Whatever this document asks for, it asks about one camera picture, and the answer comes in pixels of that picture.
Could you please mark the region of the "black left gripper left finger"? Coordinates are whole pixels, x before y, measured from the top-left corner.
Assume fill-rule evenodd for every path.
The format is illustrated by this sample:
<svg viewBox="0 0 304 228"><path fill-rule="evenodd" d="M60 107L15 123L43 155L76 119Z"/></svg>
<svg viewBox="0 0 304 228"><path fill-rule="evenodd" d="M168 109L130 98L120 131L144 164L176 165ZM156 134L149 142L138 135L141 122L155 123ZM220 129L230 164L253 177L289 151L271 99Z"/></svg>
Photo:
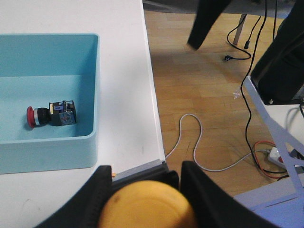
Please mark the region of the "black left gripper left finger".
<svg viewBox="0 0 304 228"><path fill-rule="evenodd" d="M112 190L112 169L99 166L82 188L38 228L95 228Z"/></svg>

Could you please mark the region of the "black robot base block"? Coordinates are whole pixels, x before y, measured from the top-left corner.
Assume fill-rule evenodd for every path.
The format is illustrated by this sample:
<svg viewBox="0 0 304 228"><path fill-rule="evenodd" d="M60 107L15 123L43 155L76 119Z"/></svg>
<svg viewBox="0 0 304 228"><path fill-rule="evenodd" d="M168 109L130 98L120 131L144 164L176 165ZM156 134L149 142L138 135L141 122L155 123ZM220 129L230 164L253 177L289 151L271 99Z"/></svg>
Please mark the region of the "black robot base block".
<svg viewBox="0 0 304 228"><path fill-rule="evenodd" d="M250 77L266 105L304 101L304 2L297 0Z"/></svg>

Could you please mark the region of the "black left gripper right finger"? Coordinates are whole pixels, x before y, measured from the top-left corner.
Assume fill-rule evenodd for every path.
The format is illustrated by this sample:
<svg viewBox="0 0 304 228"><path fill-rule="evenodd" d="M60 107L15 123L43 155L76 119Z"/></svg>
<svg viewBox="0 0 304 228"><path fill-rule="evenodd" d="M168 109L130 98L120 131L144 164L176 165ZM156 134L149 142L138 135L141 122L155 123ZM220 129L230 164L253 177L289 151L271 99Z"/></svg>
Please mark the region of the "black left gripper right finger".
<svg viewBox="0 0 304 228"><path fill-rule="evenodd" d="M267 228L268 222L230 197L194 162L181 169L182 194L194 209L200 228Z"/></svg>

